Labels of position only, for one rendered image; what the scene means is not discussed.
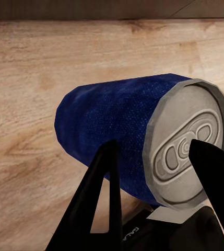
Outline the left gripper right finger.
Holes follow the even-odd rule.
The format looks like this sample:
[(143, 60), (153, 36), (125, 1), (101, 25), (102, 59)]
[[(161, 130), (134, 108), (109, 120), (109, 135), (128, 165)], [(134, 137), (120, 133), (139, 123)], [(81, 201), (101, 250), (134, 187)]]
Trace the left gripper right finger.
[(192, 139), (188, 155), (224, 232), (224, 151)]

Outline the can of soda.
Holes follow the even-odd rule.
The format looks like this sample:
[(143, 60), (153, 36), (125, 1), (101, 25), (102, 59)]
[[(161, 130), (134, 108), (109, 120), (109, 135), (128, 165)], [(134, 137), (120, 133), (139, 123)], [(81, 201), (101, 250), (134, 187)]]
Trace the can of soda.
[(224, 151), (224, 94), (172, 73), (82, 85), (65, 95), (54, 127), (63, 149), (87, 167), (116, 139), (121, 189), (148, 204), (191, 210), (208, 196), (190, 144), (197, 139)]

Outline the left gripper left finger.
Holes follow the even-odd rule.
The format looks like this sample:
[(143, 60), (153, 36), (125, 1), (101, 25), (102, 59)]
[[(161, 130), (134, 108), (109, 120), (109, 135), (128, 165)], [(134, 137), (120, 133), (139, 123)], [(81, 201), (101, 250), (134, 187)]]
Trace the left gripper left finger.
[[(92, 234), (104, 175), (110, 172), (109, 230)], [(45, 251), (124, 251), (117, 140), (103, 143)]]

